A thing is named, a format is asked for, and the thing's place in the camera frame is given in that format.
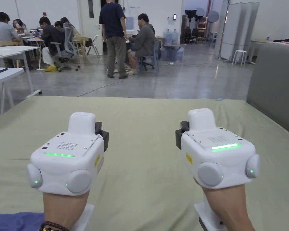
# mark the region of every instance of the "white stool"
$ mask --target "white stool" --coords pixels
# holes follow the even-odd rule
[[[233,56],[232,64],[233,64],[233,63],[234,63],[234,64],[237,63],[237,60],[235,59],[237,52],[243,53],[243,54],[242,54],[241,66],[242,66],[242,64],[243,64],[243,60],[244,60],[244,65],[245,65],[246,57],[247,57],[247,52],[246,52],[246,51],[242,51],[242,50],[237,50],[237,51],[235,51],[235,55]]]

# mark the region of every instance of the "beaded bracelet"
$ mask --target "beaded bracelet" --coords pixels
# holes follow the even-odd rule
[[[50,226],[50,227],[53,227],[55,229],[45,228],[45,226]],[[45,221],[44,223],[41,224],[39,231],[69,231],[69,230],[67,228],[57,224],[57,223]]]

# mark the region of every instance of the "gray pants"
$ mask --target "gray pants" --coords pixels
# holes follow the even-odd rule
[[[108,53],[108,74],[114,75],[115,61],[117,56],[117,62],[119,66],[119,74],[121,76],[126,75],[124,61],[126,58],[126,40],[123,37],[112,37],[106,40],[107,53]]]

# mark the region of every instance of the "laptop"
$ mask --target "laptop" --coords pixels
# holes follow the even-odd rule
[[[33,37],[38,38],[41,37],[43,29],[31,29],[30,33],[33,35]]]
[[[15,28],[17,34],[19,37],[24,37],[25,36],[25,28]]]

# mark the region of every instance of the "navy t-shirt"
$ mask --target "navy t-shirt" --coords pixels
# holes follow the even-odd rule
[[[99,15],[99,23],[105,24],[106,38],[124,37],[121,18],[126,18],[121,5],[111,2],[103,6]]]

